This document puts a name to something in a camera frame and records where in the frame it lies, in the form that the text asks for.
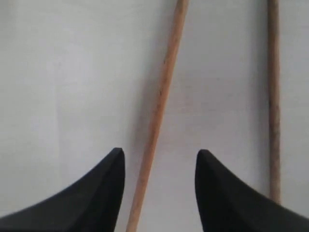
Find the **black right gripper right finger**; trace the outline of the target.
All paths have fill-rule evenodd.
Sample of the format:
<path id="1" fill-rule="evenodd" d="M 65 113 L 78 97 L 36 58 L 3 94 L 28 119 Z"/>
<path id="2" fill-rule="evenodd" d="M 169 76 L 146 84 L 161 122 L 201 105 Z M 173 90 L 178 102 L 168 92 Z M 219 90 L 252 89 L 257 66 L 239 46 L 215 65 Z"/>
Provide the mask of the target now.
<path id="1" fill-rule="evenodd" d="M 308 218 L 260 194 L 210 151 L 199 150 L 195 193 L 205 232 L 307 232 Z"/>

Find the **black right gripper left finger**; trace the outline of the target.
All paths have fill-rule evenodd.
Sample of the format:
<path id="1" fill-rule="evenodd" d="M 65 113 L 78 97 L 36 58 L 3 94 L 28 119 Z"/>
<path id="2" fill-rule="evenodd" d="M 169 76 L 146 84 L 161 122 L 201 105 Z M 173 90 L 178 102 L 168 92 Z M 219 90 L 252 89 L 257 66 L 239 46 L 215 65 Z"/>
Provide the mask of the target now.
<path id="1" fill-rule="evenodd" d="M 2 232 L 113 232 L 125 187 L 125 154 L 115 147 L 61 192 L 1 217 Z"/>

